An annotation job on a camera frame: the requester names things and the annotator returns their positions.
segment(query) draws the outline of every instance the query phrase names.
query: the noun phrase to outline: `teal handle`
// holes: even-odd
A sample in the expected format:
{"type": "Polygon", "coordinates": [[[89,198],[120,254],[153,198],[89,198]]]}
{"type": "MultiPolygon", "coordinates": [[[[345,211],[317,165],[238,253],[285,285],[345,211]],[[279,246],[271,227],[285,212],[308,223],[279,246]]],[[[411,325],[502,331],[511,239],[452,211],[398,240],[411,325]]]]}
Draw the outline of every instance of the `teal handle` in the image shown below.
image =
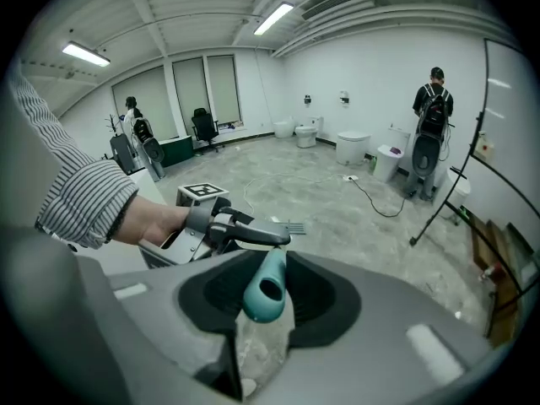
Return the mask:
{"type": "Polygon", "coordinates": [[[243,309],[255,322],[272,322],[285,307],[285,252],[274,248],[244,291],[243,309]]]}

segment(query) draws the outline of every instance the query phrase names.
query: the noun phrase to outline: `striped shirt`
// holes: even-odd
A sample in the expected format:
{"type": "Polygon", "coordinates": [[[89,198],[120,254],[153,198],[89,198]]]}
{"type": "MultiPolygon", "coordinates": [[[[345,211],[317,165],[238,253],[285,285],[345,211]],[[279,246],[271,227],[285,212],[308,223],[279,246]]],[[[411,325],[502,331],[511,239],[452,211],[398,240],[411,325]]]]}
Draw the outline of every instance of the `striped shirt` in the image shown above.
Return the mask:
{"type": "Polygon", "coordinates": [[[32,127],[62,164],[41,206],[40,224],[64,240],[99,248],[137,186],[115,161],[96,160],[78,149],[20,65],[8,82],[32,127]]]}

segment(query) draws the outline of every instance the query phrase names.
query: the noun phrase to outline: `window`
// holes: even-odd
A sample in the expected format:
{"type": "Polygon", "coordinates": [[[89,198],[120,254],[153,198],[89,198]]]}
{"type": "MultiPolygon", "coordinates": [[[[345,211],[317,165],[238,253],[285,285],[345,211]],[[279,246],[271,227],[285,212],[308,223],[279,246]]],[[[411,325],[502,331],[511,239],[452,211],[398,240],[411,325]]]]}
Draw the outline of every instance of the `window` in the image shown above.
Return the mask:
{"type": "Polygon", "coordinates": [[[113,85],[112,94],[120,116],[127,112],[126,98],[134,96],[137,99],[137,108],[148,119],[154,136],[159,141],[178,136],[175,120],[170,110],[169,97],[165,87],[165,73],[162,67],[140,73],[113,85]]]}
{"type": "Polygon", "coordinates": [[[172,65],[175,75],[176,93],[180,101],[182,118],[188,135],[194,135],[192,117],[197,108],[210,112],[208,92],[204,78],[202,58],[193,58],[172,65]]]}
{"type": "Polygon", "coordinates": [[[235,61],[233,56],[208,58],[208,75],[212,86],[213,108],[219,124],[239,122],[240,107],[236,91],[235,61]]]}

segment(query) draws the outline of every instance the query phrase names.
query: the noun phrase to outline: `white ceiling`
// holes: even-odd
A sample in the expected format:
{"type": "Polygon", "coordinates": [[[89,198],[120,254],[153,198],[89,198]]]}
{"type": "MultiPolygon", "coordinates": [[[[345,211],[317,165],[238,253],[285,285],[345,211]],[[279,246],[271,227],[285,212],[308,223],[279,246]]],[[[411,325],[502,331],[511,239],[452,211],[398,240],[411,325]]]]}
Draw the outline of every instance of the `white ceiling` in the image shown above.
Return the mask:
{"type": "MultiPolygon", "coordinates": [[[[221,46],[278,49],[305,22],[298,8],[305,1],[54,0],[29,28],[20,55],[38,93],[53,111],[62,113],[95,85],[156,57],[221,46]],[[254,36],[257,22],[281,2],[292,3],[297,9],[265,35],[254,36]],[[96,67],[62,54],[68,41],[96,50],[111,64],[96,67]]],[[[494,14],[485,0],[374,1],[377,7],[444,3],[494,14]]]]}

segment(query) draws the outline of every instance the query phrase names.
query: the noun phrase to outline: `marble floor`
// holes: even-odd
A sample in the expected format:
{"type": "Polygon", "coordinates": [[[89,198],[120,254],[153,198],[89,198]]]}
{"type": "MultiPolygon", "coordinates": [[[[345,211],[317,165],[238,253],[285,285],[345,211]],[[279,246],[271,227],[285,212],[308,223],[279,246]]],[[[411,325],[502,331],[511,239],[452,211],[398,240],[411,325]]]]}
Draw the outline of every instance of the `marble floor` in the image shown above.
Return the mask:
{"type": "MultiPolygon", "coordinates": [[[[157,186],[165,201],[174,205],[179,185],[209,181],[230,191],[233,206],[256,218],[302,222],[307,234],[294,235],[289,250],[407,281],[451,313],[461,312],[461,319],[482,333],[490,288],[478,281],[470,229],[436,218],[411,247],[408,241],[431,215],[431,204],[416,197],[405,201],[396,218],[384,218],[343,175],[358,176],[358,183],[386,214],[401,207],[405,177],[396,175],[389,184],[381,183],[371,175],[367,162],[343,166],[335,157],[335,148],[324,143],[302,149],[296,147],[295,138],[264,137],[173,165],[157,186]]],[[[292,328],[291,322],[290,310],[270,325],[239,318],[240,370],[243,376],[256,379],[257,387],[283,363],[286,344],[281,333],[292,328]]]]}

